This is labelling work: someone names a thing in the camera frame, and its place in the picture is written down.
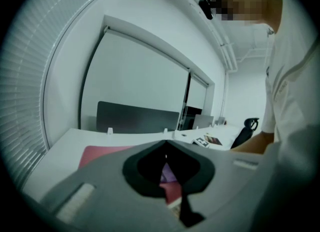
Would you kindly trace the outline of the purple cloth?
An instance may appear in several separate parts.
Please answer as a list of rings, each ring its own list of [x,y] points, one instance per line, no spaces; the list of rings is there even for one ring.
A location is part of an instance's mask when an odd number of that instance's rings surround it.
[[[171,183],[171,182],[177,182],[177,178],[175,177],[168,163],[165,163],[162,169],[160,183]]]

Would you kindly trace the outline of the dark desk partition panel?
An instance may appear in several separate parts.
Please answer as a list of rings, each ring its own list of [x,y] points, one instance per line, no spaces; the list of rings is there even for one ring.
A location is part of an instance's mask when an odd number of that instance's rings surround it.
[[[135,107],[99,101],[96,129],[106,133],[112,128],[116,134],[160,133],[174,131],[178,124],[178,112]]]
[[[214,124],[214,116],[197,114],[194,118],[193,129],[211,127]]]

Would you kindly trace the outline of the grey venetian blinds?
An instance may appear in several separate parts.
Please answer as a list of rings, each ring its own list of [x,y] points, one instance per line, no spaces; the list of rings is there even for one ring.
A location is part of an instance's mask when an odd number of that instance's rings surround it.
[[[0,148],[16,155],[45,146],[41,98],[63,35],[93,0],[26,0],[0,47]]]

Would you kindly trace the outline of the white ceiling conduit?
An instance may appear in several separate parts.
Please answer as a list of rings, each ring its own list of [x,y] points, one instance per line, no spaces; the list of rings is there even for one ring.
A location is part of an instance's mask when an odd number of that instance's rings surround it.
[[[198,16],[204,24],[205,30],[208,33],[209,39],[213,41],[213,45],[219,49],[222,55],[225,70],[228,73],[237,72],[238,64],[235,53],[225,30],[217,18],[207,19],[203,10],[199,6],[200,0],[188,0],[190,6],[197,12]]]

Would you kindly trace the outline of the red desk mat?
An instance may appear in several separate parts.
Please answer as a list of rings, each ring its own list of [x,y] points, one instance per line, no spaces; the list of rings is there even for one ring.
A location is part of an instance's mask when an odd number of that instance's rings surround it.
[[[104,146],[86,146],[78,168],[82,168],[87,165],[89,162],[103,156],[109,155],[112,153],[120,152],[134,146],[118,146],[118,147],[104,147]],[[165,201],[168,208],[172,209],[181,205],[182,203],[182,187],[179,182],[171,182],[171,183],[160,183],[159,186],[165,191]]]

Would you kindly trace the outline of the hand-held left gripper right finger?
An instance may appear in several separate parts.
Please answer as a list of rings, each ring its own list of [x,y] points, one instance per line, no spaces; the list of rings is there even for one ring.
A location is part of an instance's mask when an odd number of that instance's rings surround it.
[[[180,219],[168,228],[254,228],[258,207],[275,168],[275,146],[263,155],[221,151],[167,141],[168,163],[182,186]]]

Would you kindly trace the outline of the black office chair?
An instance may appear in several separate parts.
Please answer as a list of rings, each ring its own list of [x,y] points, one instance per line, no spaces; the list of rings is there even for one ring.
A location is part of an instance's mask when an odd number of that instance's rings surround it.
[[[259,118],[248,118],[244,121],[244,127],[240,131],[239,135],[236,137],[233,142],[231,149],[243,144],[245,141],[250,139],[257,129],[259,124]]]

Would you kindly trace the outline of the narrow white roller blind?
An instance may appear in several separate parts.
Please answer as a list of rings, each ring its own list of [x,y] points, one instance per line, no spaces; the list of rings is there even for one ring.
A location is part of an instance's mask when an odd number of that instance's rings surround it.
[[[198,78],[191,77],[187,99],[188,110],[191,108],[200,109],[201,111],[197,114],[211,116],[211,112],[209,111],[209,99],[206,97],[207,89],[208,86],[204,85]]]

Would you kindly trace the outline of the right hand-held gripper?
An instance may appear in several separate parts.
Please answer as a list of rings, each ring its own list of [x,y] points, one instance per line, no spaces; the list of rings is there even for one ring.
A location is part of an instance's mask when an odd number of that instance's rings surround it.
[[[206,141],[204,138],[196,138],[192,141],[192,144],[204,147],[204,148],[209,148],[210,147],[210,143],[208,141]]]

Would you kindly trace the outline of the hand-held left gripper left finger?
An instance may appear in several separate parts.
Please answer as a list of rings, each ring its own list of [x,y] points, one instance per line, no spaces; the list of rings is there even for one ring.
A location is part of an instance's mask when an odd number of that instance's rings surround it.
[[[181,141],[155,141],[103,155],[63,179],[41,200],[65,231],[181,232],[160,186],[165,163],[179,161]]]

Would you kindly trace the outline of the dark printed card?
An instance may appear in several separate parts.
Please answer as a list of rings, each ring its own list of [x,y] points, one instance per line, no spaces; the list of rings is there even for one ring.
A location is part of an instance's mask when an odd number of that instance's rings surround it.
[[[220,145],[222,146],[222,143],[220,142],[220,140],[218,138],[209,136],[209,135],[204,135],[204,139],[209,142],[210,144],[215,144],[215,145]]]

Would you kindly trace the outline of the person's white shirt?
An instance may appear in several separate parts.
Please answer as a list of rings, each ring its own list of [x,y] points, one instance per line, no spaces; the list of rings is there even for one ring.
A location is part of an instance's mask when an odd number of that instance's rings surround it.
[[[267,70],[261,129],[281,141],[320,125],[320,36],[315,27],[283,26],[275,35]]]

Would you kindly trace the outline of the person's right forearm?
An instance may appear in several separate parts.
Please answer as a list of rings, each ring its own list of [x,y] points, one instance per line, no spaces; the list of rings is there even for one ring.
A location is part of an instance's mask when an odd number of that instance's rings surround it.
[[[266,133],[261,131],[259,134],[248,139],[239,146],[230,149],[233,152],[244,152],[244,153],[254,153],[263,154],[269,144],[274,142],[274,133]]]

